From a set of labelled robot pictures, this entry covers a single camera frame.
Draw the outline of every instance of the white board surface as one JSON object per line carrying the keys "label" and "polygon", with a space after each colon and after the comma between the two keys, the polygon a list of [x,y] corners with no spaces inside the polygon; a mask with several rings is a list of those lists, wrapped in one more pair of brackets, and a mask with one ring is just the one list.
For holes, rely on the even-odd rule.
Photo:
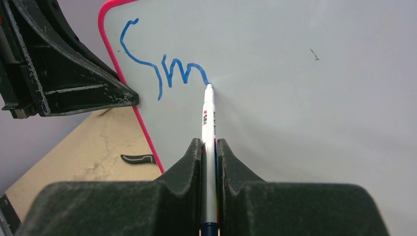
{"label": "white board surface", "polygon": [[165,169],[201,136],[205,89],[178,65],[169,88],[166,54],[204,69],[217,137],[260,177],[359,184],[392,235],[417,233],[417,1],[140,0],[104,23]]}

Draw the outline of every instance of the black mark on whiteboard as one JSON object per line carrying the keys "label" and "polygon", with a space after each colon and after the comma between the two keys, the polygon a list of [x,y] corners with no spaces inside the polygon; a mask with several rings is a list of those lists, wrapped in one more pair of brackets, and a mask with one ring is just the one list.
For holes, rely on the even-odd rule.
{"label": "black mark on whiteboard", "polygon": [[318,57],[317,57],[317,55],[313,52],[313,49],[311,49],[310,48],[310,51],[313,53],[313,55],[316,57],[316,59],[315,60],[320,60]]}

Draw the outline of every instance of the wooden table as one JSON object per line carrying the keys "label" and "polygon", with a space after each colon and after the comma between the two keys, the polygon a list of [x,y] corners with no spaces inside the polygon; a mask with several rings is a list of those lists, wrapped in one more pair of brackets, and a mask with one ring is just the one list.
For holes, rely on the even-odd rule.
{"label": "wooden table", "polygon": [[21,221],[36,195],[57,181],[154,180],[155,164],[130,165],[120,154],[151,153],[131,107],[93,113],[7,191]]}

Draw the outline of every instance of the blue marker line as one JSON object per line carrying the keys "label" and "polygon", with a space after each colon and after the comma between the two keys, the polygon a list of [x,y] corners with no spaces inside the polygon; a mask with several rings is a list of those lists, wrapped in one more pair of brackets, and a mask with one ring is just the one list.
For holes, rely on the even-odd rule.
{"label": "blue marker line", "polygon": [[195,63],[188,63],[187,64],[187,70],[184,73],[184,68],[182,67],[181,61],[177,58],[174,58],[172,60],[171,66],[170,66],[170,71],[168,72],[167,65],[165,64],[165,59],[166,58],[167,58],[167,55],[164,54],[164,57],[162,58],[161,64],[162,64],[162,67],[164,68],[165,74],[167,75],[168,87],[172,88],[172,76],[174,75],[174,66],[175,66],[175,64],[178,64],[179,72],[181,73],[182,81],[184,82],[184,84],[188,83],[188,76],[191,73],[191,68],[192,67],[197,68],[200,71],[204,84],[205,85],[209,84],[209,81],[207,80],[206,72],[204,71],[204,69],[200,65],[195,64]]}
{"label": "blue marker line", "polygon": [[[123,42],[124,36],[126,34],[127,29],[129,28],[129,26],[130,25],[135,25],[138,22],[139,22],[139,18],[136,18],[134,21],[128,21],[126,23],[126,26],[124,27],[124,29],[123,29],[123,31],[121,32],[121,35],[120,35],[120,44],[123,47],[124,52],[132,60],[134,60],[135,62],[137,62],[139,64],[150,66],[150,67],[152,67],[155,70],[155,74],[158,77],[158,81],[159,81],[159,95],[158,95],[158,101],[159,101],[161,99],[161,97],[162,97],[162,87],[163,86],[162,86],[161,74],[159,73],[158,67],[155,64],[152,64],[150,62],[137,59],[135,56],[133,56],[129,52],[129,50],[127,49],[125,43]],[[178,64],[179,71],[181,73],[182,81],[184,82],[184,84],[187,84],[188,83],[188,77],[189,77],[189,75],[191,73],[191,69],[193,67],[196,68],[196,69],[198,69],[200,71],[200,74],[201,74],[201,77],[203,78],[204,84],[205,85],[208,85],[209,84],[209,81],[207,79],[206,72],[204,71],[204,69],[200,65],[195,64],[195,63],[188,63],[187,64],[187,70],[184,72],[184,68],[182,67],[181,61],[179,59],[175,58],[175,59],[172,60],[172,63],[171,63],[171,66],[170,66],[170,71],[168,71],[167,65],[165,64],[166,58],[167,58],[167,55],[164,54],[164,57],[162,58],[161,64],[162,64],[162,67],[164,68],[165,75],[166,75],[167,80],[168,80],[168,87],[172,88],[172,76],[174,75],[174,66],[175,66],[175,64]]]}
{"label": "blue marker line", "polygon": [[158,101],[159,101],[159,100],[161,99],[161,97],[162,97],[162,77],[161,77],[161,74],[159,74],[159,69],[158,69],[158,67],[157,67],[155,64],[152,64],[152,63],[147,62],[147,61],[139,60],[139,59],[137,59],[136,57],[134,57],[134,56],[133,56],[133,55],[129,52],[129,50],[127,49],[127,47],[126,47],[125,43],[123,42],[124,35],[126,34],[126,31],[127,31],[127,29],[129,28],[129,26],[130,26],[130,25],[135,25],[136,23],[138,23],[138,21],[139,21],[139,18],[136,18],[134,21],[128,21],[128,22],[127,22],[126,26],[124,27],[124,29],[123,29],[123,31],[121,32],[121,35],[120,35],[120,44],[121,44],[121,46],[123,47],[124,52],[126,52],[126,54],[127,54],[127,55],[128,55],[128,56],[132,59],[132,60],[134,60],[135,62],[137,62],[137,63],[139,63],[139,64],[150,66],[150,67],[152,67],[152,68],[155,70],[155,74],[156,74],[156,76],[158,77],[158,81],[159,81],[159,95],[158,95]]}

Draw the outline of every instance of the marker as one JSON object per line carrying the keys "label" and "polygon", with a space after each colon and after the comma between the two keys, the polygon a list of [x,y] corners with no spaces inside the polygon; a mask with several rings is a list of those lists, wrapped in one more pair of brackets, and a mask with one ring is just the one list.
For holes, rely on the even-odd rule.
{"label": "marker", "polygon": [[216,124],[214,111],[214,91],[211,84],[207,85],[204,94],[203,120],[201,141],[202,155],[202,220],[201,236],[217,236],[217,156],[216,156]]}

